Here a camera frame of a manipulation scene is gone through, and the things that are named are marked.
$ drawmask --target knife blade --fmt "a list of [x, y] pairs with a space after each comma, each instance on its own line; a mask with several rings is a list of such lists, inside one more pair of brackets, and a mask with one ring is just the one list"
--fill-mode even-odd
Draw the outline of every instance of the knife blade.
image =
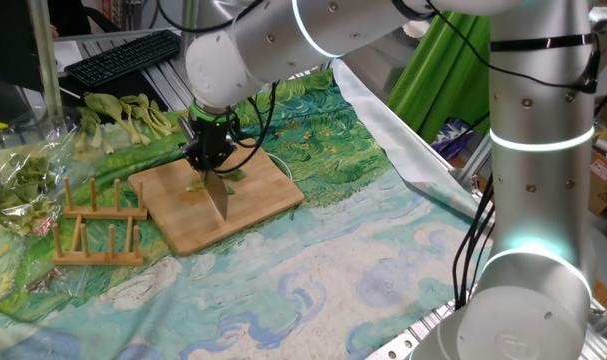
[[227, 220], [227, 187], [219, 175], [212, 170], [205, 173], [205, 189], [210, 194], [210, 198], [223, 220]]

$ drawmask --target keyboard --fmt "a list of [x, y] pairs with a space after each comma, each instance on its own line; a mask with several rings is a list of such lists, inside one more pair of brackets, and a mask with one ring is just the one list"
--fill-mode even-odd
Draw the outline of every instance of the keyboard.
[[170, 30], [157, 31], [65, 68], [89, 87], [102, 85], [178, 53], [181, 38]]

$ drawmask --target painted tablecloth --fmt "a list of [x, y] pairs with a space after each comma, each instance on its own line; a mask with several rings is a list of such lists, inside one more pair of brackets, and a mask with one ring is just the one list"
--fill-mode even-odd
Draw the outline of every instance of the painted tablecloth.
[[[291, 167], [300, 207], [183, 258], [152, 220], [138, 222], [145, 265], [73, 268], [87, 277], [74, 294], [24, 289], [51, 269], [51, 235], [0, 232], [0, 359], [362, 359], [451, 299], [467, 219], [404, 184], [331, 72], [277, 95], [264, 149]], [[265, 94], [258, 103], [267, 110]], [[247, 103], [238, 112], [256, 135]], [[184, 141], [131, 148], [118, 127], [106, 133], [118, 146], [94, 159], [99, 205], [114, 204], [115, 178], [178, 159]], [[136, 206], [123, 190], [122, 205]], [[87, 199], [80, 185], [75, 201]], [[69, 246], [73, 220], [58, 222]], [[110, 223], [87, 222], [91, 250], [105, 251]]]

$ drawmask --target cutting board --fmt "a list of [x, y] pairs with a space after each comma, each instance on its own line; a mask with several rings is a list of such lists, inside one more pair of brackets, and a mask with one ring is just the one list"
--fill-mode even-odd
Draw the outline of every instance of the cutting board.
[[[245, 148], [235, 151], [221, 169], [239, 164], [250, 152], [251, 149]], [[207, 190], [186, 191], [191, 181], [200, 178], [187, 160], [134, 174], [128, 180], [135, 191], [143, 182], [143, 203], [150, 215], [173, 250], [187, 256], [305, 199], [303, 192], [263, 150], [259, 150], [242, 170], [247, 173], [245, 179], [223, 180], [235, 192], [229, 196], [227, 221], [219, 214]]]

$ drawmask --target green fabric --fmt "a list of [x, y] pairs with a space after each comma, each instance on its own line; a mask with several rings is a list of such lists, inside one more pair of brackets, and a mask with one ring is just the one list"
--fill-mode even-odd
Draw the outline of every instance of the green fabric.
[[[268, 109], [268, 94], [259, 94], [256, 102], [260, 109]], [[236, 112], [244, 131], [256, 138], [259, 126], [253, 107], [245, 101], [238, 104]], [[187, 111], [168, 114], [173, 124], [176, 124], [179, 116], [187, 116]], [[140, 130], [153, 139], [147, 126], [141, 127]], [[48, 153], [40, 153], [50, 159], [70, 158], [65, 164], [66, 175], [70, 177], [74, 203], [79, 206], [89, 204], [89, 184], [84, 180], [90, 174], [96, 179], [98, 206], [114, 206], [115, 179], [121, 181], [121, 205], [124, 208], [138, 206], [138, 199], [127, 182], [128, 177], [181, 159], [178, 145], [185, 142], [185, 136], [177, 133], [169, 138], [153, 140], [148, 146], [132, 146], [129, 134], [119, 125], [107, 126], [103, 136], [116, 149], [114, 154], [107, 157], [101, 155], [102, 150], [90, 151], [87, 147], [84, 155], [71, 159], [75, 152], [71, 139], [66, 139], [59, 146], [48, 146]], [[35, 149], [43, 147], [44, 144], [41, 143], [20, 150], [31, 154], [36, 152]], [[333, 81], [332, 71], [287, 81], [277, 88], [272, 126], [263, 149], [288, 164], [297, 186], [305, 193], [305, 202], [298, 210], [329, 206], [350, 198], [393, 169], [372, 135], [356, 117], [352, 107], [341, 97]], [[16, 151], [18, 150], [10, 149], [0, 152], [0, 168], [7, 162], [11, 153]], [[297, 209], [293, 209], [289, 215], [285, 213], [272, 217], [252, 229], [262, 228], [279, 217], [294, 216], [296, 211]], [[62, 247], [69, 249], [75, 220], [59, 218], [57, 222]], [[106, 234], [111, 224], [116, 226], [116, 251], [123, 250], [124, 242], [118, 239], [125, 238], [125, 222], [87, 220], [85, 223], [90, 251], [107, 251]], [[51, 232], [45, 237], [24, 240], [0, 231], [0, 313], [24, 322], [43, 320], [54, 310], [61, 310], [68, 305], [78, 307], [85, 304], [91, 298], [140, 274], [170, 255], [163, 234], [153, 219], [137, 221], [136, 224], [141, 229], [140, 250], [145, 256], [144, 265], [93, 266], [89, 270], [87, 284], [82, 285], [78, 296], [70, 296], [66, 292], [27, 292], [24, 289], [26, 284], [52, 269], [51, 259], [55, 247]], [[240, 233], [213, 245], [210, 250], [224, 253], [243, 240], [244, 234]], [[75, 274], [81, 269], [58, 268], [71, 269]], [[77, 285], [70, 284], [71, 290], [77, 289]]]
[[[444, 15], [488, 60], [488, 18], [458, 13]], [[387, 105], [425, 141], [432, 143], [448, 118], [457, 117], [471, 124], [488, 112], [489, 69], [437, 17]], [[485, 131], [488, 123], [478, 130]]]

